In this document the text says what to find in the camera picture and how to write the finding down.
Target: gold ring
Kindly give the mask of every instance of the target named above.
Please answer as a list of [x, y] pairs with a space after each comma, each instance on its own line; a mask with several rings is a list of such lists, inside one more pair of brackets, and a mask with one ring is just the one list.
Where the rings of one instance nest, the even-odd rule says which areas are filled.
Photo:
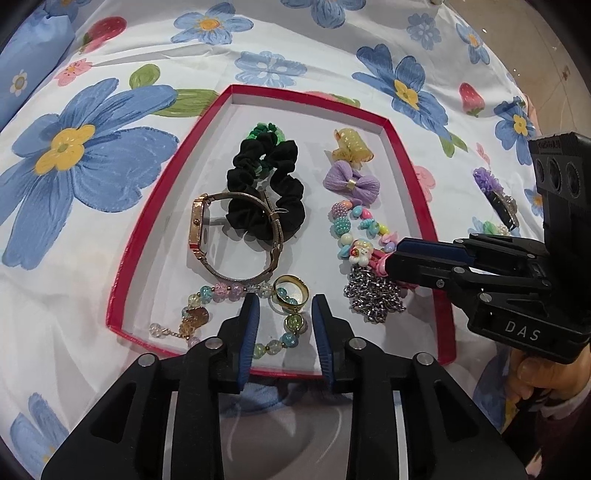
[[[278, 287], [278, 285], [282, 283], [292, 283], [300, 289], [301, 303], [291, 303], [290, 300], [294, 301], [295, 299], [288, 297], [285, 294], [280, 296], [277, 293], [278, 288], [280, 288]], [[304, 307], [304, 305], [306, 305], [306, 302], [310, 297], [310, 292], [308, 290], [308, 287], [306, 287], [306, 284], [302, 282], [298, 277], [294, 275], [281, 275], [277, 278], [277, 280], [273, 282], [273, 295], [275, 296], [275, 298], [277, 299], [277, 303], [281, 307], [283, 307], [288, 312], [297, 313]]]

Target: human hand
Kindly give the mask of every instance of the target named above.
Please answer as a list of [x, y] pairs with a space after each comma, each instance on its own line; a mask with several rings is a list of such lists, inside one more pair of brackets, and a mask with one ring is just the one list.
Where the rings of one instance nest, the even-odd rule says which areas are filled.
[[591, 349], [587, 345], [570, 365], [557, 364], [544, 358], [511, 351], [509, 376], [505, 383], [506, 398], [516, 404], [527, 400], [534, 388], [552, 390], [550, 397], [568, 400], [580, 393], [591, 377]]

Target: pink bead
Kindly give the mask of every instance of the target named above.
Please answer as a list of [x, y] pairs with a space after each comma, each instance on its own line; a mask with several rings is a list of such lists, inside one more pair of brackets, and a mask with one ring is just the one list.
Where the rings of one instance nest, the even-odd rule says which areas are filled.
[[367, 220], [368, 218], [374, 218], [374, 216], [367, 208], [364, 208], [363, 210], [361, 210], [361, 219]]
[[213, 299], [214, 301], [222, 301], [228, 296], [228, 286], [223, 283], [216, 283], [213, 286]]
[[240, 300], [240, 297], [242, 297], [243, 292], [244, 287], [242, 285], [240, 285], [239, 283], [233, 283], [232, 285], [230, 285], [230, 293], [228, 294], [228, 297], [232, 301], [237, 301]]

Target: metal screw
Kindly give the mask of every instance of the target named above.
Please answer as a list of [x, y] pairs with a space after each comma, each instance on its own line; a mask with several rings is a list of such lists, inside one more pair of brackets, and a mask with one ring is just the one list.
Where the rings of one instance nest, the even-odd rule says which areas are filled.
[[145, 353], [138, 358], [138, 365], [141, 367], [149, 367], [156, 361], [156, 357], [151, 353]]
[[417, 355], [417, 362], [421, 365], [431, 365], [434, 361], [433, 355], [429, 353], [423, 352]]
[[210, 350], [217, 350], [223, 345], [223, 340], [218, 337], [211, 337], [205, 340], [205, 346]]
[[354, 337], [349, 340], [349, 346], [355, 350], [363, 350], [367, 346], [367, 343], [362, 338]]

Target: pink flower print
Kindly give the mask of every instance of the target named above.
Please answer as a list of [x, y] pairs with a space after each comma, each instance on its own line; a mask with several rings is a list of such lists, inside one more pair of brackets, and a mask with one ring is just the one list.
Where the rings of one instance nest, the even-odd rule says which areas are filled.
[[418, 183], [423, 190], [423, 195], [425, 195], [425, 200], [430, 202], [433, 200], [431, 189], [435, 188], [435, 179], [425, 167], [419, 167], [418, 165], [413, 165], [413, 167], [417, 174]]
[[482, 160], [484, 160], [489, 165], [491, 164], [490, 157], [484, 153], [484, 148], [482, 148], [482, 145], [480, 145], [479, 143], [476, 144], [476, 151], [482, 157]]
[[78, 75], [88, 72], [92, 67], [91, 61], [81, 59], [70, 63], [65, 69], [56, 75], [57, 84], [60, 87], [65, 87], [74, 81]]

